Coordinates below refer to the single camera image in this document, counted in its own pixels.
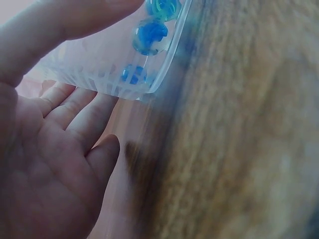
wooden surface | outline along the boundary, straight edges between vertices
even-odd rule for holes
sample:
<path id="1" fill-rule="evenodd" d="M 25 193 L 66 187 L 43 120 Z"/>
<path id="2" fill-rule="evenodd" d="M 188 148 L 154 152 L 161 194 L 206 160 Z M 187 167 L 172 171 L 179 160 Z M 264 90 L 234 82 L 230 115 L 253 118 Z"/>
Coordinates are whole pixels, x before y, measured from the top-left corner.
<path id="1" fill-rule="evenodd" d="M 113 115 L 90 239 L 316 238 L 318 75 L 319 1 L 194 0 L 156 95 Z"/>

finger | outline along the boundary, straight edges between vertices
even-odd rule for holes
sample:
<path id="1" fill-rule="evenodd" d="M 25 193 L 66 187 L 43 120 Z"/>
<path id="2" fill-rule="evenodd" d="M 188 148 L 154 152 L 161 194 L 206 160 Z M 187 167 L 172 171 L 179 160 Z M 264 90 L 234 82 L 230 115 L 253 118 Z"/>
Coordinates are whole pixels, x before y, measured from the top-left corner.
<path id="1" fill-rule="evenodd" d="M 96 92 L 77 88 L 62 104 L 52 110 L 46 120 L 53 121 L 66 129 L 79 112 L 96 96 Z"/>
<path id="2" fill-rule="evenodd" d="M 86 157 L 95 175 L 105 187 L 113 172 L 119 153 L 119 140 L 116 136 L 110 135 L 94 147 Z"/>
<path id="3" fill-rule="evenodd" d="M 98 94 L 70 123 L 67 131 L 81 144 L 87 153 L 104 132 L 117 98 Z"/>
<path id="4" fill-rule="evenodd" d="M 57 82 L 43 96 L 32 100 L 39 106 L 45 118 L 53 109 L 65 101 L 74 90 L 75 86 Z"/>
<path id="5" fill-rule="evenodd" d="M 37 0 L 0 27 L 0 82 L 16 87 L 41 57 L 67 39 L 102 30 L 143 0 Z"/>

blue bead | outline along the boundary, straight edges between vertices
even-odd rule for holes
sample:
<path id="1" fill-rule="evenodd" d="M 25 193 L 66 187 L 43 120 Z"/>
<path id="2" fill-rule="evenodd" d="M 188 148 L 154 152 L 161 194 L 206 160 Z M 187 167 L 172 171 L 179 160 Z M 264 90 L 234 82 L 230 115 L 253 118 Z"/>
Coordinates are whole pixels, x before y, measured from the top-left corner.
<path id="1" fill-rule="evenodd" d="M 124 69 L 124 71 L 122 73 L 122 80 L 124 82 L 128 79 L 129 74 L 132 71 L 132 67 L 133 67 L 132 64 L 130 64 Z M 144 71 L 144 68 L 142 66 L 137 66 L 135 68 L 135 72 L 132 75 L 130 84 L 136 85 L 139 82 L 140 76 L 142 75 L 143 71 Z M 144 82 L 146 82 L 146 78 L 147 78 L 147 75 L 145 74 L 143 77 Z"/>
<path id="2" fill-rule="evenodd" d="M 146 0 L 146 12 L 161 21 L 177 19 L 181 11 L 179 0 Z"/>
<path id="3" fill-rule="evenodd" d="M 140 22 L 134 31 L 133 47 L 142 55 L 156 55 L 165 49 L 163 44 L 156 44 L 168 35 L 168 28 L 156 19 L 148 19 Z"/>

clear plastic bag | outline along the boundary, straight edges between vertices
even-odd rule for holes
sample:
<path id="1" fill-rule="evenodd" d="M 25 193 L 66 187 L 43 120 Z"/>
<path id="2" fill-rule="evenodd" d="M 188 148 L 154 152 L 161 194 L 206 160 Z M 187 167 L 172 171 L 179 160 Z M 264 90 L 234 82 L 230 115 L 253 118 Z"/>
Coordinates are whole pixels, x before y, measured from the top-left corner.
<path id="1" fill-rule="evenodd" d="M 191 0 L 146 0 L 111 27 L 62 43 L 28 76 L 138 100 L 163 81 L 190 4 Z"/>

skin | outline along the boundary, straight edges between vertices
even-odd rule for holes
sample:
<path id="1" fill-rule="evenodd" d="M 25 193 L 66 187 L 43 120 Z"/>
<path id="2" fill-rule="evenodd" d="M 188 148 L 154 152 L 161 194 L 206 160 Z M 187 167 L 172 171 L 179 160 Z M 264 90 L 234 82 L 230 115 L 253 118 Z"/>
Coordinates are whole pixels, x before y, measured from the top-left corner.
<path id="1" fill-rule="evenodd" d="M 38 0 L 0 28 L 0 238 L 81 239 L 92 230 L 119 155 L 92 148 L 117 99 L 57 83 L 19 97 L 24 74 L 55 46 L 110 26 L 143 0 Z"/>

